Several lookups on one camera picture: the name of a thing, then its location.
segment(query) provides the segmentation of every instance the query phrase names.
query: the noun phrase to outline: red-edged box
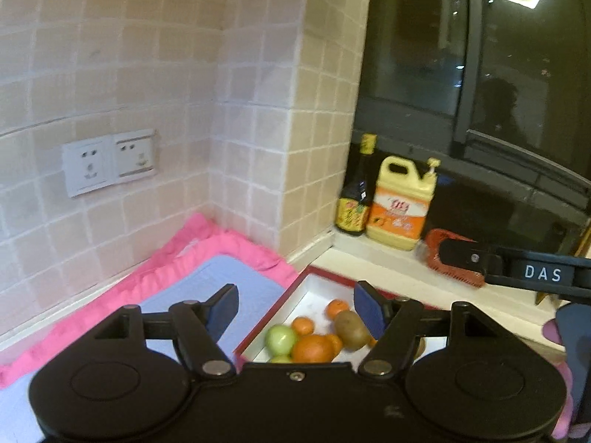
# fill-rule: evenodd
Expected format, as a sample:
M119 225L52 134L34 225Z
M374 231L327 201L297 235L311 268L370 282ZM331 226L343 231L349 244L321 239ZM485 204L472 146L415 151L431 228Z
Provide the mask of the red-edged box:
M242 368L246 362L266 363L271 359L271 355L265 348L265 334L273 325L289 325L298 316L308 316L314 320L315 333L334 333L332 321L324 314L324 309L330 301L338 298L347 301L351 309L355 310L353 304L355 283L356 281L341 277L341 275L308 266L258 322L246 339L234 350L238 369ZM387 298L397 296L382 290L380 293ZM443 348L446 340L445 337L427 338L426 350L423 355ZM355 352L343 350L334 361L349 361L353 368L357 369L368 352L369 347L367 346Z

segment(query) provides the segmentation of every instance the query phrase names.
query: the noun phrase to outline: blue cloth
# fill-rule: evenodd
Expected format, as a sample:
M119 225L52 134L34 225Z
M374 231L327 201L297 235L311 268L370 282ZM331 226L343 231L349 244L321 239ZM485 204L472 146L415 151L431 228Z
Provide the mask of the blue cloth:
M166 311L179 301L205 301L227 283L238 287L240 306L238 315L218 345L226 355L233 357L234 349L284 291L274 281L262 277L241 261L229 256L211 258L188 277L148 298L141 308L144 313L152 313ZM176 359L170 341L151 340L148 346ZM42 439L27 398L33 375L25 375L0 391L0 443L36 443Z

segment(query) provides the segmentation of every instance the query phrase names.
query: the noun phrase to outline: soy sauce bottle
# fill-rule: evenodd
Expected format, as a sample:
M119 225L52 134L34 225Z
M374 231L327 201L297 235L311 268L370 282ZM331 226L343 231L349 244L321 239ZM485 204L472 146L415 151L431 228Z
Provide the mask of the soy sauce bottle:
M336 227L350 235L359 236L365 231L371 199L368 187L368 164L375 149L376 135L364 133L361 137L359 164L353 178L341 190L336 210Z

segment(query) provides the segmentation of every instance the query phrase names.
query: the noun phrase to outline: yellow jug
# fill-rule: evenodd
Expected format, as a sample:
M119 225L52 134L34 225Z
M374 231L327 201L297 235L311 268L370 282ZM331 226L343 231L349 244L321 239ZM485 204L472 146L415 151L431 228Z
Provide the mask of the yellow jug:
M420 178L411 160L388 157L382 162L366 229L368 237L400 250L415 247L435 193L435 168L441 161L429 158L427 163L431 168ZM392 164L407 172L391 171Z

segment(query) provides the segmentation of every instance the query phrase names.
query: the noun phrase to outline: pink fabric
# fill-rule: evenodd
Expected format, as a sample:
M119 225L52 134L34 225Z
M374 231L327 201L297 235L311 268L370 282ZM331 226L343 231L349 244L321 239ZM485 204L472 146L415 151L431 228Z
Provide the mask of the pink fabric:
M234 257L284 288L297 277L297 272L275 252L256 245L238 232L221 229L201 214L194 214L166 245L131 275L55 324L43 341L15 361L0 365L0 389L39 369L116 309L141 303L217 255Z

